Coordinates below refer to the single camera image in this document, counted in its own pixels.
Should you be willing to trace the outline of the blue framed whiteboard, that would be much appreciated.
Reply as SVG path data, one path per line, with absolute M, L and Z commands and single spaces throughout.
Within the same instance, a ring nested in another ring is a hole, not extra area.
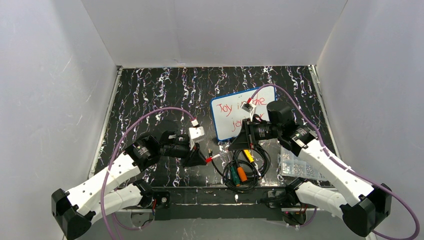
M 210 102 L 212 119 L 216 138 L 225 141 L 240 133 L 242 120 L 249 118 L 247 111 L 242 109 L 243 102 L 256 91 L 255 88 L 213 98 Z M 255 113 L 261 119 L 268 121 L 267 104 L 276 100 L 276 90 L 272 86 L 262 88 L 251 100 L 256 106 Z

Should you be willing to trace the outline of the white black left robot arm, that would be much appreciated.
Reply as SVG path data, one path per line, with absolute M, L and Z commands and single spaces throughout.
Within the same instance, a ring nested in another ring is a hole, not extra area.
M 183 167 L 206 165 L 208 161 L 199 144 L 205 138 L 201 126 L 190 127 L 188 134 L 164 131 L 160 139 L 145 132 L 113 161 L 111 167 L 105 167 L 71 189 L 54 191 L 51 212 L 65 238 L 81 237 L 93 223 L 118 210 L 149 206 L 154 192 L 146 182 L 137 180 L 123 189 L 117 188 L 157 164 L 162 157 L 180 159 Z

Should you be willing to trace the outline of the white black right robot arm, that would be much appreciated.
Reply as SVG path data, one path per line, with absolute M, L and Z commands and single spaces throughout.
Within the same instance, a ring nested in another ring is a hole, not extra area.
M 346 164 L 322 146 L 318 134 L 296 123 L 291 109 L 275 100 L 267 104 L 268 120 L 255 113 L 249 99 L 241 104 L 249 118 L 241 122 L 238 136 L 229 151 L 255 149 L 259 141 L 277 139 L 279 144 L 318 170 L 337 191 L 327 190 L 303 179 L 286 187 L 295 199 L 313 205 L 342 219 L 356 235 L 367 237 L 391 211 L 392 197 L 375 184 L 349 172 Z

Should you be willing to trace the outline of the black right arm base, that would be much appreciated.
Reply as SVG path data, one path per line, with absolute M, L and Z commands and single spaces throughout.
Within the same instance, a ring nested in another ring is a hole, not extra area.
M 301 202 L 293 191 L 285 189 L 267 191 L 257 202 L 270 209 L 293 208 L 294 210 L 282 210 L 282 218 L 287 226 L 294 228 L 309 225 L 318 211 L 316 206 Z

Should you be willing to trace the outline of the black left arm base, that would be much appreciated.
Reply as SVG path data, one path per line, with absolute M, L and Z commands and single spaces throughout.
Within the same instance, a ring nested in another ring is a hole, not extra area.
M 159 190 L 143 196 L 140 204 L 131 211 L 131 223 L 139 229 L 148 226 L 155 220 L 158 210 L 167 210 L 170 202 L 171 193 L 169 191 Z

